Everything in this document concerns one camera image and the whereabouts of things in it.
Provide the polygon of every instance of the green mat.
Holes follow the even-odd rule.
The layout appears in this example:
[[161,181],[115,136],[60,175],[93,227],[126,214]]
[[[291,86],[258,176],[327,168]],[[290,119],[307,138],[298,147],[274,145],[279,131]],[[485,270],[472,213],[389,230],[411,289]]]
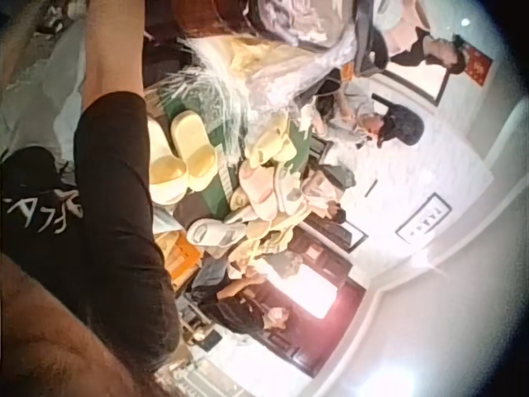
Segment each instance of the green mat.
[[[222,120],[221,114],[215,114],[216,109],[220,109],[221,98],[214,90],[208,90],[204,93],[201,89],[191,88],[185,95],[185,98],[172,98],[169,101],[164,101],[164,112],[169,120],[173,120],[178,114],[186,110],[191,110],[197,113],[206,124],[206,129],[209,132],[209,141],[213,146],[220,146],[223,151],[226,150],[226,136],[225,133],[230,131],[233,124],[230,120]],[[292,172],[300,170],[308,159],[310,151],[310,139],[304,139],[304,133],[299,132],[298,126],[289,122],[289,136],[297,154],[287,165],[292,165]],[[239,185],[237,179],[238,166],[227,167],[230,176],[231,191],[235,190]],[[209,186],[197,195],[197,199],[203,200],[207,205],[212,218],[224,219],[230,213],[230,206],[226,198],[226,192],[222,186],[220,175],[216,175]],[[192,208],[186,208],[186,211],[193,211]]]

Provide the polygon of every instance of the gray shirt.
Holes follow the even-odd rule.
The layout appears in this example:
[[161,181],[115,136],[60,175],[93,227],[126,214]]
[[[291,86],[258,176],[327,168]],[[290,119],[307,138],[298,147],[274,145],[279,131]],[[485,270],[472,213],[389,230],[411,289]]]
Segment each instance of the gray shirt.
[[327,123],[323,139],[355,145],[365,143],[369,135],[364,128],[358,125],[357,120],[361,116],[374,114],[373,101],[356,84],[346,83],[342,89],[347,105],[353,112],[353,117],[351,120],[344,119],[337,103],[335,105],[336,115]]

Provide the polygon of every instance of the red decoration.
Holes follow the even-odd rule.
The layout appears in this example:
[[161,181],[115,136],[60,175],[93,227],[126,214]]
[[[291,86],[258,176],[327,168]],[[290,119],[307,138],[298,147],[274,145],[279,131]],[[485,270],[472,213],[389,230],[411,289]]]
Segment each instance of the red decoration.
[[462,50],[467,59],[465,73],[483,87],[493,60],[467,42],[463,45]]

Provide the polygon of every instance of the black t-shirt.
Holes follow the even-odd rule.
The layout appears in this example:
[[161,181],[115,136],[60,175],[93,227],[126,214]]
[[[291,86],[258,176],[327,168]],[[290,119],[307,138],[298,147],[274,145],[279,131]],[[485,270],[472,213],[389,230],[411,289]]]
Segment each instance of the black t-shirt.
[[217,299],[217,293],[226,288],[232,280],[227,273],[217,285],[200,286],[191,292],[192,300],[206,316],[234,333],[262,331],[265,323],[263,312],[245,294],[240,292],[230,298]]
[[145,101],[111,93],[82,115],[77,187],[45,149],[2,164],[2,252],[125,363],[154,370],[178,345],[170,277],[152,233]]
[[429,31],[424,31],[420,27],[415,28],[417,33],[417,41],[413,43],[410,50],[401,52],[391,57],[391,61],[402,66],[418,66],[426,59],[424,54],[424,46],[422,42],[424,38],[430,35]]

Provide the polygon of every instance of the black cap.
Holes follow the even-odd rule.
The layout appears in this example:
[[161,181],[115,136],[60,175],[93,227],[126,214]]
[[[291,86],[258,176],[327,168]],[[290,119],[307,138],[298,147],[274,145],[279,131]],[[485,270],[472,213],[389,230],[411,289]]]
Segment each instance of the black cap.
[[380,128],[377,146],[386,141],[399,139],[408,146],[417,144],[424,132],[424,121],[413,111],[402,105],[392,104],[384,116],[384,125]]

